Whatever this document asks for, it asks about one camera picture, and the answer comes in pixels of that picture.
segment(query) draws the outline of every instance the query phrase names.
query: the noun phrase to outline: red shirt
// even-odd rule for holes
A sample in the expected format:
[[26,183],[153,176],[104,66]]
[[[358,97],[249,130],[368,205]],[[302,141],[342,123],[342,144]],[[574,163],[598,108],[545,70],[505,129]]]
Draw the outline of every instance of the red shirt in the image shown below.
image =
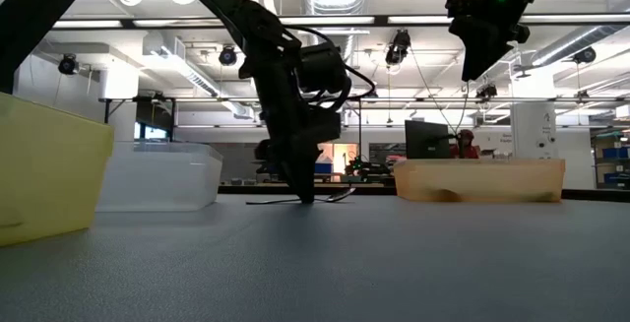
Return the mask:
[[[451,145],[451,159],[458,159],[459,157],[460,157],[460,148],[457,145]],[[465,146],[464,158],[478,160],[479,153],[477,152],[474,146]]]

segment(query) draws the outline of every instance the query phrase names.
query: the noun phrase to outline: gray table surface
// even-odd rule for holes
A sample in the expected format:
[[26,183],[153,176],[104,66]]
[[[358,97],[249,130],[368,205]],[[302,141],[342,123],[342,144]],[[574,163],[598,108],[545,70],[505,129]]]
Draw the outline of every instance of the gray table surface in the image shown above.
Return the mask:
[[246,199],[0,248],[0,321],[630,320],[630,204]]

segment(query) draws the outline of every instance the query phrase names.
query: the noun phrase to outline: clear plastic bin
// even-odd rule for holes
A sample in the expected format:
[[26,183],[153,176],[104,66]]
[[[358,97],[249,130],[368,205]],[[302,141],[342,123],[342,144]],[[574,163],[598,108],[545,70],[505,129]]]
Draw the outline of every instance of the clear plastic bin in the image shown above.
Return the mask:
[[199,210],[217,199],[221,166],[208,145],[116,142],[96,210]]

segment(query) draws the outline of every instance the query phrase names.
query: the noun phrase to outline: computer monitor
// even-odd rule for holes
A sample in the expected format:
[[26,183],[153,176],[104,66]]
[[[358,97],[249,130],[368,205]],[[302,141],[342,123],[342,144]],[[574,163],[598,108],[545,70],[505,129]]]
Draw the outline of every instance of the computer monitor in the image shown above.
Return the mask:
[[423,121],[405,122],[408,159],[449,159],[449,127]]

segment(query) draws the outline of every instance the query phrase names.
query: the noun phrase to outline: white pillar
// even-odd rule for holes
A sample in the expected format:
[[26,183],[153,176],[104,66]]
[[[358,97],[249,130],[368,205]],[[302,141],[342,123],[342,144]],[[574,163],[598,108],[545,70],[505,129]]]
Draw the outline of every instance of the white pillar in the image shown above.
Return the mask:
[[[101,71],[100,83],[104,98],[131,98],[138,95],[139,72],[125,62],[113,62],[107,70]],[[119,103],[113,102],[110,111]],[[109,125],[114,128],[114,141],[134,141],[136,124],[136,103],[124,103],[109,117]]]
[[[553,74],[540,69],[513,79],[512,97],[556,97]],[[512,105],[512,138],[516,159],[557,159],[555,106],[552,102]]]

